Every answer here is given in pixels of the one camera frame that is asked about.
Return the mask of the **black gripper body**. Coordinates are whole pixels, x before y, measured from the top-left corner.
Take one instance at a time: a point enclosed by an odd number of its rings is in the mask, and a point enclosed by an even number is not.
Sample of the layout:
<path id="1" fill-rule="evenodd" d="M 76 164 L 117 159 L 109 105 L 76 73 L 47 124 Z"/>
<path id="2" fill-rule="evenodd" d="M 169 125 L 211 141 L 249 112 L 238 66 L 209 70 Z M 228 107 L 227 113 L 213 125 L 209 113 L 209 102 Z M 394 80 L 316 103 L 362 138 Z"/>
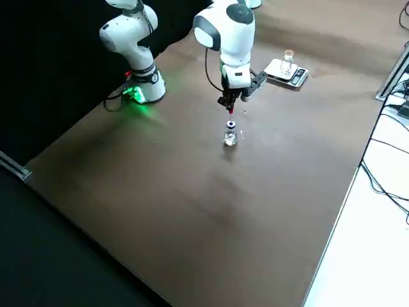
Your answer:
<path id="1" fill-rule="evenodd" d="M 220 62 L 222 95 L 224 98 L 238 98 L 240 96 L 239 88 L 231 88 L 229 78 L 231 78 L 233 86 L 239 84 L 238 77 L 242 76 L 242 72 L 237 67 L 231 67 L 225 62 Z"/>

